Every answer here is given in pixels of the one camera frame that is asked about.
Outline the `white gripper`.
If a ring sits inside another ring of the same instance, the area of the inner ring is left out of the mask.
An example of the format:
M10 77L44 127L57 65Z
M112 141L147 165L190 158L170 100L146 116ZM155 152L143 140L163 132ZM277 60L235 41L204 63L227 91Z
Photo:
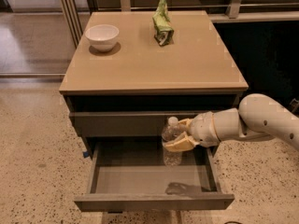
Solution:
M164 148L170 152L189 151L197 143L202 147L215 147L220 143L212 112L201 113L194 119L181 119L178 126L183 133L172 141L164 142Z

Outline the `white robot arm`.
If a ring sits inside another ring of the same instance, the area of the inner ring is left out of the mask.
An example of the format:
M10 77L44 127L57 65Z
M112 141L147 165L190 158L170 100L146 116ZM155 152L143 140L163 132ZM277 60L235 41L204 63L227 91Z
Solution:
M163 146L183 152L196 146L215 147L222 141L267 141L278 138L299 150L299 118L272 98L253 93L238 108L200 113L193 119L168 119Z

